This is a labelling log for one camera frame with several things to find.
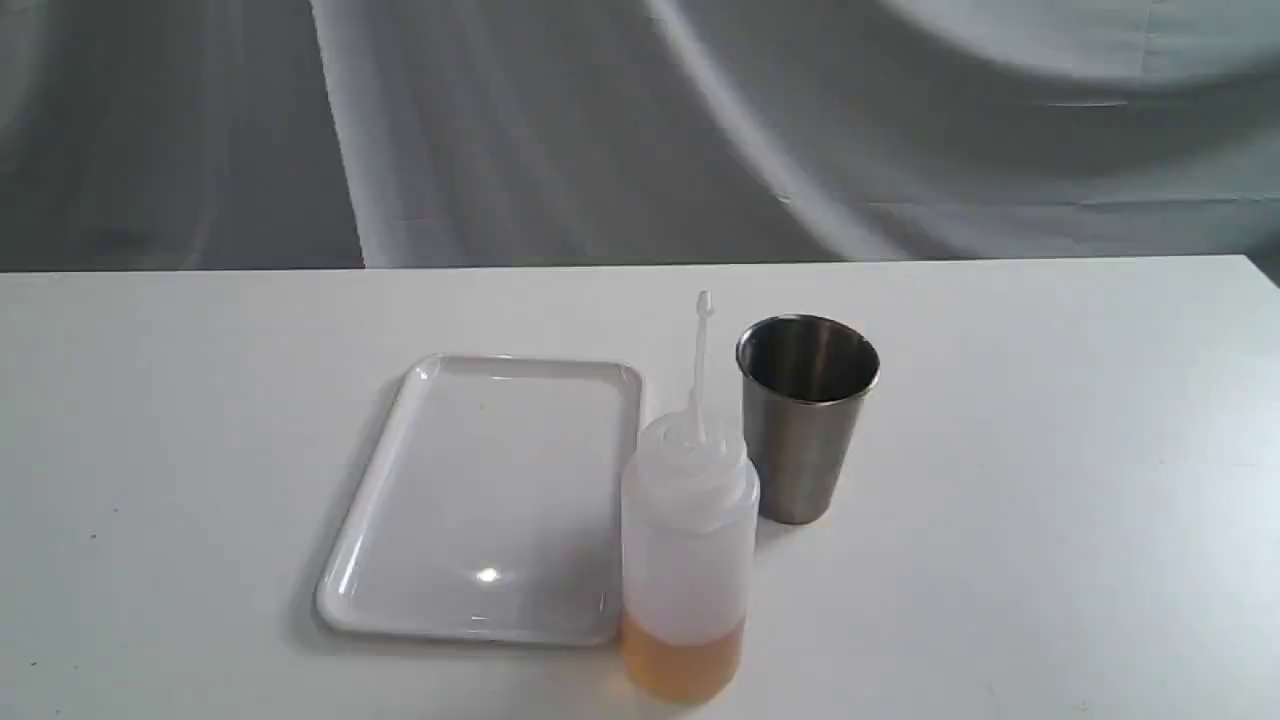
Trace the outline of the translucent squeeze bottle amber liquid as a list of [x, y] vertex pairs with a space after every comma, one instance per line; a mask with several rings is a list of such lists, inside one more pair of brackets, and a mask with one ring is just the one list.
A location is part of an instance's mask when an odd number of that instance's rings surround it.
[[698, 295], [684, 407], [649, 421], [621, 482], [620, 652], [639, 689], [704, 705], [742, 653], [760, 480], [742, 429], [704, 400], [710, 293]]

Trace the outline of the stainless steel cup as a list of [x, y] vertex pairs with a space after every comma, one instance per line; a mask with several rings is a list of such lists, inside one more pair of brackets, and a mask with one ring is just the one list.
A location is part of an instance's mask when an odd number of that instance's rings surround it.
[[783, 314], [746, 328], [735, 360], [760, 514], [780, 524], [812, 524], [832, 503], [881, 356], [837, 320]]

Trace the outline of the white rectangular plastic tray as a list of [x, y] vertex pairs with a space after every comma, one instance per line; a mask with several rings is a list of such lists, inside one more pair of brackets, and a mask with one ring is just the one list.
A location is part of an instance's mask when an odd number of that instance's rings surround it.
[[643, 377], [623, 363], [420, 359], [317, 582], [319, 616], [399, 639], [608, 643], [643, 411]]

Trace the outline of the grey fabric backdrop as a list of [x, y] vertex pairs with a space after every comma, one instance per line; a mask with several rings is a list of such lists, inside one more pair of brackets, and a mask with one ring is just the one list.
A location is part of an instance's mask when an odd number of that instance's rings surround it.
[[1242, 254], [1275, 1], [5, 1], [5, 272]]

